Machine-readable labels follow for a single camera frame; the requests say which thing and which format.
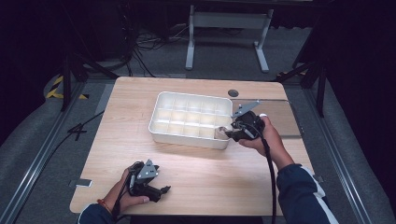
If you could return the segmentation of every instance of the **white plastic tray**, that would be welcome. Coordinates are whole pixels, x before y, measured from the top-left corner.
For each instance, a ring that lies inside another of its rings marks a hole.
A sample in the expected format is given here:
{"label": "white plastic tray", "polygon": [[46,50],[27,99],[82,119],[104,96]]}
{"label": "white plastic tray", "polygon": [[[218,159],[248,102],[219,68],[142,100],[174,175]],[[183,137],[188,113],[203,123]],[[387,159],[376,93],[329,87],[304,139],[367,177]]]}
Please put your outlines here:
{"label": "white plastic tray", "polygon": [[148,129],[156,142],[224,149],[229,140],[215,139],[215,130],[231,129],[232,113],[227,98],[163,91]]}

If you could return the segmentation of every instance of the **wooden table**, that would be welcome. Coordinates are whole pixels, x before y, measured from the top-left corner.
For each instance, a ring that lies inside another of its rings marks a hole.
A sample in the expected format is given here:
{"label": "wooden table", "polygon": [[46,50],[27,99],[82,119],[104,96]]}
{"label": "wooden table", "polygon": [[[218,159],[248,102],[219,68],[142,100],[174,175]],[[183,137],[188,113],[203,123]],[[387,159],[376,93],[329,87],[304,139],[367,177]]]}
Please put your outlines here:
{"label": "wooden table", "polygon": [[[233,140],[224,150],[156,143],[149,132],[161,91],[230,98],[231,89],[238,90],[239,99],[287,100],[282,85],[274,82],[118,78],[81,174],[92,185],[76,188],[71,211],[80,213],[87,204],[103,198],[135,161],[151,159],[160,169],[150,185],[172,188],[157,203],[134,206],[127,214],[271,216],[268,164],[256,150]],[[281,135],[297,127],[289,106],[268,106],[262,112]],[[312,169],[301,136],[284,138],[284,144],[296,162]]]}

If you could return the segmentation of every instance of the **person's hand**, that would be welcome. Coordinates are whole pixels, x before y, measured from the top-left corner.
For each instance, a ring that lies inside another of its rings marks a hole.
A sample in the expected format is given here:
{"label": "person's hand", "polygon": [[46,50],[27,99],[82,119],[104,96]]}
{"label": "person's hand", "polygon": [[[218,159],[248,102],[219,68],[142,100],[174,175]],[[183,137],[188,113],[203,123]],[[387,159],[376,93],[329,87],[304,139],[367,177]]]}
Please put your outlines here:
{"label": "person's hand", "polygon": [[[116,202],[117,198],[119,197],[119,193],[121,191],[122,185],[125,182],[125,179],[128,177],[128,168],[124,170],[121,180],[117,182],[114,187],[108,192],[106,197],[103,199],[105,204],[107,205],[110,211],[113,211],[114,203]],[[130,206],[138,205],[142,203],[148,203],[149,197],[147,196],[138,196],[133,197],[128,192],[125,192],[127,188],[124,189],[124,194],[120,199],[120,212],[122,213]]]}
{"label": "person's hand", "polygon": [[[262,132],[262,135],[270,147],[271,158],[276,164],[277,169],[280,170],[286,165],[293,164],[294,161],[283,146],[282,139],[280,138],[276,128],[272,125],[271,120],[269,120],[267,116],[262,116],[261,119],[265,123],[265,128]],[[261,155],[266,156],[264,145],[262,144],[260,137],[254,140],[241,139],[238,143],[244,147],[254,148]]]}

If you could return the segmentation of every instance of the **sleeve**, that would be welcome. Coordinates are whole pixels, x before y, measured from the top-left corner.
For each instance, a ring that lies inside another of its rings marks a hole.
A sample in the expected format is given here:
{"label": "sleeve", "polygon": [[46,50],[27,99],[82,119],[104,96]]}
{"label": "sleeve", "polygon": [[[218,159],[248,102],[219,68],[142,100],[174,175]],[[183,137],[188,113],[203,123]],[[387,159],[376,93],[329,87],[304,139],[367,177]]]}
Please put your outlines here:
{"label": "sleeve", "polygon": [[77,224],[113,224],[111,214],[100,204],[88,205],[79,215]]}
{"label": "sleeve", "polygon": [[288,223],[338,223],[324,190],[306,167],[284,167],[278,172],[276,184],[279,205]]}

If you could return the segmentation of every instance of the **person's left hand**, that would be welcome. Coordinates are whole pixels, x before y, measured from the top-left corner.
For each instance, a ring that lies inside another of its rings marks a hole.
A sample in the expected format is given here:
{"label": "person's left hand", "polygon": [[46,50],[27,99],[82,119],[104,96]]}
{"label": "person's left hand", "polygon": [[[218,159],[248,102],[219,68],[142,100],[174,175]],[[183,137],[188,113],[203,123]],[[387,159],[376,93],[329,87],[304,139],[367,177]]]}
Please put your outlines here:
{"label": "person's left hand", "polygon": [[[114,187],[108,192],[106,197],[103,199],[105,204],[107,205],[110,211],[113,211],[114,203],[116,202],[117,198],[119,197],[119,193],[121,191],[122,185],[125,183],[125,179],[128,177],[128,168],[124,170],[121,180],[117,182]],[[138,205],[142,203],[148,203],[149,197],[147,196],[131,196],[128,192],[125,192],[127,188],[124,189],[124,194],[120,200],[120,212],[122,213],[128,207],[133,205]]]}

